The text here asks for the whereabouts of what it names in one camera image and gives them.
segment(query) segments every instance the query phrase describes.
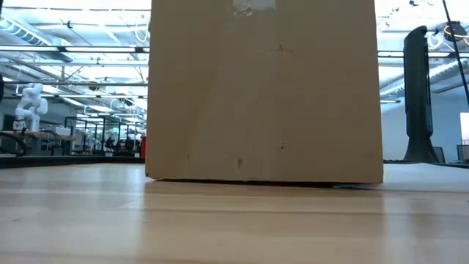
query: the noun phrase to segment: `brown cardboard box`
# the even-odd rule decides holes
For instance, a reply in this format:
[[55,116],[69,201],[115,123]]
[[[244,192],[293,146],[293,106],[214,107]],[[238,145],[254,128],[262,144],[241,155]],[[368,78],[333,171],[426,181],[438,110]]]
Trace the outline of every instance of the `brown cardboard box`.
[[153,0],[153,178],[380,183],[373,0]]

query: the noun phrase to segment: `chair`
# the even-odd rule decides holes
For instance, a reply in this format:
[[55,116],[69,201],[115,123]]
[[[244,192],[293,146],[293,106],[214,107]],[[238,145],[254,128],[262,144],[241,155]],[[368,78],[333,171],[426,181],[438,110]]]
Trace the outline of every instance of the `chair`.
[[469,161],[469,145],[457,145],[457,159]]
[[433,147],[433,150],[435,151],[435,154],[437,155],[438,163],[439,164],[445,164],[446,159],[445,159],[445,153],[443,152],[442,147]]

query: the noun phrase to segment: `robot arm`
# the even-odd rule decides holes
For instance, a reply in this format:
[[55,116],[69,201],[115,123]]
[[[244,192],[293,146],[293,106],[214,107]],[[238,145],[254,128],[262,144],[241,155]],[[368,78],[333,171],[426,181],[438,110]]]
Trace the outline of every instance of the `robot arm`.
[[[29,126],[30,131],[39,130],[39,115],[47,114],[48,112],[48,102],[46,99],[41,98],[42,91],[42,84],[28,84],[28,87],[23,89],[21,101],[16,106],[15,110],[14,130],[22,131],[26,128],[26,119],[31,120],[31,125]],[[28,105],[31,105],[29,110],[25,110],[24,108]]]

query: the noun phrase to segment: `cable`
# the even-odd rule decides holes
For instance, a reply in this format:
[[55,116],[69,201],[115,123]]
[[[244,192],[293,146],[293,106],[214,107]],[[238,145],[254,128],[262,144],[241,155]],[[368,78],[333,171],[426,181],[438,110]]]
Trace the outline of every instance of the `cable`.
[[[436,39],[437,43],[433,44],[432,39]],[[444,42],[443,36],[440,35],[440,34],[436,34],[436,35],[431,34],[428,40],[429,40],[428,41],[428,46],[429,46],[429,49],[431,49],[431,50],[435,50],[435,49],[439,48],[441,46],[441,44],[443,44],[443,42]]]
[[148,34],[149,34],[148,27],[149,27],[149,21],[147,22],[147,30],[145,30],[145,37],[141,39],[139,36],[139,24],[135,22],[135,31],[134,31],[135,37],[137,38],[137,40],[139,40],[142,43],[145,43],[148,39]]
[[451,22],[451,17],[449,16],[449,11],[448,11],[448,6],[446,5],[446,0],[443,0],[443,6],[445,7],[445,13],[446,13],[446,18],[448,19],[448,25],[449,25],[450,33],[451,33],[451,36],[453,36],[452,39],[453,39],[454,51],[456,53],[457,64],[459,65],[459,71],[461,73],[462,84],[464,85],[464,91],[466,93],[466,99],[468,101],[468,106],[469,106],[468,83],[466,81],[466,76],[464,74],[464,68],[462,67],[461,56],[459,55],[459,49],[457,47],[456,38],[455,38],[456,36],[454,35],[453,23]]
[[[451,33],[448,32],[448,30],[447,30],[448,28],[449,28],[449,26],[446,26],[445,29],[444,29],[444,31],[445,31],[446,34],[448,34],[448,35],[451,36]],[[462,39],[464,40],[464,42],[466,42],[466,44],[469,45],[469,41],[468,41],[469,35],[458,35],[458,34],[455,34],[454,36],[455,36],[455,37],[460,37],[460,38],[462,38]]]
[[20,146],[20,148],[22,150],[22,151],[18,152],[18,151],[5,150],[3,147],[0,147],[0,152],[13,154],[13,155],[16,155],[17,157],[23,157],[28,153],[28,146],[19,137],[15,136],[11,133],[5,133],[5,132],[1,132],[1,131],[0,131],[0,137],[8,138],[8,139],[13,140],[14,142],[16,142]]
[[[446,34],[448,34],[448,35],[450,35],[450,36],[451,36],[451,35],[452,35],[452,33],[451,33],[451,32],[449,32],[449,31],[448,31],[448,29],[449,29],[449,26],[445,26],[445,29],[444,29],[444,31],[445,31],[445,33],[446,33]],[[461,37],[461,38],[466,38],[466,37],[469,37],[469,35],[458,35],[458,34],[455,34],[454,36],[455,36],[455,37]]]
[[446,47],[448,47],[451,51],[454,52],[454,48],[453,48],[453,47],[451,47],[450,45],[446,44],[445,42],[443,42],[443,44],[444,44]]

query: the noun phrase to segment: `black pole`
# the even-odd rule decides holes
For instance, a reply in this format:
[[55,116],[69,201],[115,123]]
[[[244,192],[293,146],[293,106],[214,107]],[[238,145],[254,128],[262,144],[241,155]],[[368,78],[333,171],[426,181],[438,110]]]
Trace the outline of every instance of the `black pole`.
[[85,121],[85,132],[83,133],[83,151],[86,149],[86,129],[88,128],[88,121]]
[[106,119],[103,117],[103,135],[101,136],[101,150],[104,151],[104,131],[106,130]]
[[409,144],[404,159],[437,163],[432,140],[432,99],[430,96],[426,26],[414,29],[404,40],[405,113]]
[[119,144],[119,141],[120,141],[120,125],[121,125],[121,122],[119,122],[119,135],[117,136],[117,144]]
[[[95,139],[97,139],[97,124],[95,124]],[[96,150],[96,144],[93,143],[93,150]]]

